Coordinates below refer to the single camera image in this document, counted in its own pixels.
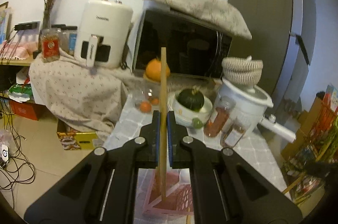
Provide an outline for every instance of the yellow box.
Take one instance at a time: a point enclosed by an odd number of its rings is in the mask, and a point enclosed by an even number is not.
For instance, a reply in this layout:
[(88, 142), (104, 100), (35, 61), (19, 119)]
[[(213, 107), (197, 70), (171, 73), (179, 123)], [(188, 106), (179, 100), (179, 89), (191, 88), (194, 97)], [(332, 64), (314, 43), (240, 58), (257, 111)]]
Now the yellow box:
[(57, 136), (64, 150), (94, 150), (104, 142), (98, 138), (95, 131), (79, 132), (74, 129), (66, 130), (66, 125), (61, 120), (57, 123)]

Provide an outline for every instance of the picture frame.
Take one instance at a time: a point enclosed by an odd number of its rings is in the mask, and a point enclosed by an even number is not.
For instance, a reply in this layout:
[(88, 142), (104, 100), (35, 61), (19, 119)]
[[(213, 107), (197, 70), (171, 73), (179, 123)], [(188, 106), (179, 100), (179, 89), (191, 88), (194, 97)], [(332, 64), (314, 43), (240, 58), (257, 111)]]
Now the picture frame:
[(8, 1), (7, 2), (5, 2), (5, 3), (2, 3), (2, 4), (0, 4), (0, 11), (3, 11), (4, 9), (7, 9), (8, 8)]
[(7, 39), (7, 27), (10, 19), (11, 8), (0, 10), (0, 44)]

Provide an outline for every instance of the rice cooker handle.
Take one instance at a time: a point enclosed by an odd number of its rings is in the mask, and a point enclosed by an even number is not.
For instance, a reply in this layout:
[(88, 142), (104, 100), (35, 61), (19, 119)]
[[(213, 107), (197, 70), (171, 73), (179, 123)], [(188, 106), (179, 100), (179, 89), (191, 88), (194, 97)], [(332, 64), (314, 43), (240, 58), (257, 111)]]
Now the rice cooker handle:
[(98, 45), (99, 45), (99, 38), (96, 35), (92, 35), (89, 38), (87, 58), (86, 58), (86, 66), (89, 68), (94, 67), (96, 50), (97, 50)]
[(293, 131), (285, 128), (284, 126), (276, 123), (276, 117), (274, 115), (269, 116), (269, 119), (263, 117), (260, 124), (269, 129), (270, 131), (278, 134), (279, 136), (292, 143), (296, 139), (296, 134)]

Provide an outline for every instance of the rice cooker lid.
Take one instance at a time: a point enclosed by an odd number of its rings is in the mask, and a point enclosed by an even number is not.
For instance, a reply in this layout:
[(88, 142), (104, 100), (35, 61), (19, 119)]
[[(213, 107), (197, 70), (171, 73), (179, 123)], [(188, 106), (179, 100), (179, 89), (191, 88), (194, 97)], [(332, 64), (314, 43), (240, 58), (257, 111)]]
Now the rice cooker lid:
[(271, 99), (271, 97), (257, 85), (253, 87), (234, 85), (224, 78), (222, 80), (223, 83), (236, 94), (241, 95), (254, 103), (265, 105), (269, 108), (273, 107), (273, 100)]

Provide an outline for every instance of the blue gripper pad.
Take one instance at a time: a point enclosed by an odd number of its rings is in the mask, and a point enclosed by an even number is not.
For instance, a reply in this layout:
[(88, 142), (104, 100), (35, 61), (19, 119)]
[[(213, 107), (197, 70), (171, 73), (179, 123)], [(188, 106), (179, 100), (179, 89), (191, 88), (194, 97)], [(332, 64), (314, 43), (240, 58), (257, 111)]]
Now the blue gripper pad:
[(157, 120), (157, 129), (156, 129), (156, 162), (157, 166), (159, 166), (159, 131), (161, 128), (161, 113), (158, 115)]
[(167, 130), (168, 130), (168, 153), (169, 153), (169, 164), (172, 167), (173, 165), (173, 151), (172, 151), (172, 126), (169, 118), (169, 113), (167, 114)]

